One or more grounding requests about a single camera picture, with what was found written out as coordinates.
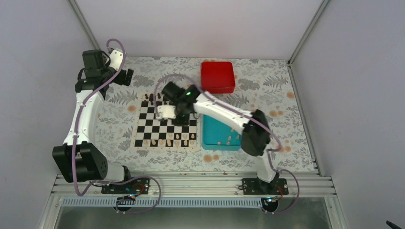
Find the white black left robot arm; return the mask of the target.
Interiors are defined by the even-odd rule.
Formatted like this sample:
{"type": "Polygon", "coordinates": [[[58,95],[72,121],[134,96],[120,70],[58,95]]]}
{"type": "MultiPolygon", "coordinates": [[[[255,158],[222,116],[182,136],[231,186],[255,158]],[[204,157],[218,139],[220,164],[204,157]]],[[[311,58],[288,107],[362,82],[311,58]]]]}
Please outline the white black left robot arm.
{"type": "Polygon", "coordinates": [[[126,166],[109,163],[101,150],[95,146],[98,115],[105,101],[108,85],[98,87],[114,76],[118,85],[130,84],[133,71],[120,69],[124,54],[120,49],[89,50],[82,53],[84,67],[79,71],[75,84],[76,107],[70,130],[61,146],[52,151],[60,172],[68,183],[73,177],[77,182],[104,180],[114,182],[120,193],[133,187],[126,166]]]}

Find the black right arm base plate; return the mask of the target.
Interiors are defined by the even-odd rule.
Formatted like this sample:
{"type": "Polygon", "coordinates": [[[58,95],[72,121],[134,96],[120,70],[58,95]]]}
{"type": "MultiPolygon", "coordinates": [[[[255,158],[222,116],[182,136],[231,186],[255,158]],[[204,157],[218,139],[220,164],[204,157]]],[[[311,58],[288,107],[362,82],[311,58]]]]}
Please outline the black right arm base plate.
{"type": "Polygon", "coordinates": [[[288,195],[287,180],[277,178],[269,183],[258,178],[243,178],[242,184],[238,186],[244,195],[288,195]]]}

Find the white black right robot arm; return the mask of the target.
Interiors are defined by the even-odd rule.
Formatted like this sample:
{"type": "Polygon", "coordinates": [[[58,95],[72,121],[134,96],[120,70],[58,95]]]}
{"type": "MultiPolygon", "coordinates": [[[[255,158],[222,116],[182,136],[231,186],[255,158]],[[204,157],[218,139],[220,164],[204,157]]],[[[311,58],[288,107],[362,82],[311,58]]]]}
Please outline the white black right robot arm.
{"type": "Polygon", "coordinates": [[[264,194],[271,194],[276,190],[279,174],[271,168],[265,155],[271,134],[262,111],[250,112],[236,108],[194,84],[183,89],[169,82],[164,86],[162,93],[171,104],[159,105],[156,108],[158,119],[170,119],[173,125],[182,126],[190,123],[191,114],[198,113],[233,128],[242,136],[241,149],[257,159],[256,188],[264,194]]]}

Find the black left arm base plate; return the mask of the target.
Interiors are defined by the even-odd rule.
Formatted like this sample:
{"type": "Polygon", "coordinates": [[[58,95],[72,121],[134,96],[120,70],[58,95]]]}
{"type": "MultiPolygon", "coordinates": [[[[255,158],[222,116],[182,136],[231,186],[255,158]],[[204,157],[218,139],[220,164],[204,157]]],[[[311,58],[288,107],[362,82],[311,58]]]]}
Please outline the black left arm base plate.
{"type": "Polygon", "coordinates": [[[149,178],[138,178],[124,185],[103,186],[102,194],[120,194],[120,195],[146,195],[149,192],[149,178]]]}

